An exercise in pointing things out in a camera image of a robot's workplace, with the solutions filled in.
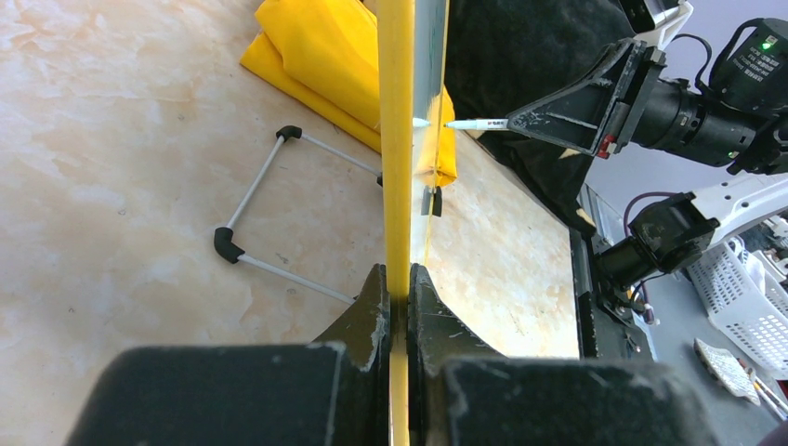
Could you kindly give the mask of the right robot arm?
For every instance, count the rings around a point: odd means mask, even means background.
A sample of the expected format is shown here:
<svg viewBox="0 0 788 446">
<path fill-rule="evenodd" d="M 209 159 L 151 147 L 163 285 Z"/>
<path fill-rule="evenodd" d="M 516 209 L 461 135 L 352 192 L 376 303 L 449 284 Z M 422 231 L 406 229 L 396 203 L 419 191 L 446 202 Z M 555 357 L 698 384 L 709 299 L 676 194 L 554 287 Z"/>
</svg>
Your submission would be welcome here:
<svg viewBox="0 0 788 446">
<path fill-rule="evenodd" d="M 787 23 L 743 23 L 707 81 L 664 80 L 665 54 L 636 38 L 607 45 L 591 70 L 507 116 L 526 137 L 607 158 L 629 143 L 713 167 L 778 175 L 787 170 Z M 606 280 L 625 288 L 655 271 L 686 267 L 727 236 L 722 217 L 680 193 L 642 210 L 629 235 L 598 255 Z"/>
</svg>

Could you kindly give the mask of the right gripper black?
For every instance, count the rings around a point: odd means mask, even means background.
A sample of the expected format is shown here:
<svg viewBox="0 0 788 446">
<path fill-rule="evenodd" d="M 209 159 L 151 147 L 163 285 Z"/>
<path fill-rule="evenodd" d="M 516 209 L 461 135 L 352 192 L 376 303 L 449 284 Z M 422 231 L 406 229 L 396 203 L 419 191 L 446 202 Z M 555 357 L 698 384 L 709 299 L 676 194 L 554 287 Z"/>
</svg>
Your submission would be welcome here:
<svg viewBox="0 0 788 446">
<path fill-rule="evenodd" d="M 584 76 L 508 114 L 506 129 L 608 159 L 632 140 L 665 62 L 641 40 L 605 46 Z"/>
</svg>

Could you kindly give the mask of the yellow-framed whiteboard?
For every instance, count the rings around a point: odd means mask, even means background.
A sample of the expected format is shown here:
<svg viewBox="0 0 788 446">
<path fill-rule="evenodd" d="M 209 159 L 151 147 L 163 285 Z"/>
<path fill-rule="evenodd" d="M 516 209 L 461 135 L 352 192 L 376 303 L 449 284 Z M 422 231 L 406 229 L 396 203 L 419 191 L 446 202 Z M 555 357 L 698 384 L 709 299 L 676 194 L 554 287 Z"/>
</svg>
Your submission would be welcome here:
<svg viewBox="0 0 788 446">
<path fill-rule="evenodd" d="M 446 1 L 380 1 L 378 62 L 387 292 L 390 297 L 389 442 L 408 445 L 411 267 L 425 262 L 425 186 L 439 185 Z"/>
</svg>

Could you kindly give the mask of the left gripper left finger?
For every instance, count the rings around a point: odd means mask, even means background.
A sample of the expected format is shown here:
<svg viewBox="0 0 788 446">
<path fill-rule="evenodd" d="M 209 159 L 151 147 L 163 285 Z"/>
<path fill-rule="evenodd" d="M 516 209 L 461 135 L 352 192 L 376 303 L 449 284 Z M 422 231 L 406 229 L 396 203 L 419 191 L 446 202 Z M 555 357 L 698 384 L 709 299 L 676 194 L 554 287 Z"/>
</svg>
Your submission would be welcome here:
<svg viewBox="0 0 788 446">
<path fill-rule="evenodd" d="M 386 271 L 304 344 L 155 346 L 100 375 L 70 445 L 385 445 Z"/>
</svg>

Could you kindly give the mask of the green whiteboard marker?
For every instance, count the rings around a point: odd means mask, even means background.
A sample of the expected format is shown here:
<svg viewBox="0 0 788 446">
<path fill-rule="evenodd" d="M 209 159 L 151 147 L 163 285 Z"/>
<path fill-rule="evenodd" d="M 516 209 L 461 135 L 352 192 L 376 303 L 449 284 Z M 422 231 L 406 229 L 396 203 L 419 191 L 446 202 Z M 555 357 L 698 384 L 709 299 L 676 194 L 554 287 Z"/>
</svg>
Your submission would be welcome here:
<svg viewBox="0 0 788 446">
<path fill-rule="evenodd" d="M 464 131 L 506 131 L 508 129 L 507 119 L 470 119 L 455 120 L 444 125 L 447 128 Z"/>
</svg>

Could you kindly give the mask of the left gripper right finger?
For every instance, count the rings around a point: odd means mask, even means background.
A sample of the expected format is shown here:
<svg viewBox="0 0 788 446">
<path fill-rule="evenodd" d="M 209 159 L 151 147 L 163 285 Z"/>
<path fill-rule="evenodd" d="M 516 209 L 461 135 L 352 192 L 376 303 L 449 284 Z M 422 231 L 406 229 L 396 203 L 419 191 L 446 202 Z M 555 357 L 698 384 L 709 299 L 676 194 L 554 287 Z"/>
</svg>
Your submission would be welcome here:
<svg viewBox="0 0 788 446">
<path fill-rule="evenodd" d="M 425 267 L 410 275 L 412 444 L 717 444 L 699 398 L 670 368 L 505 357 L 443 304 Z"/>
</svg>

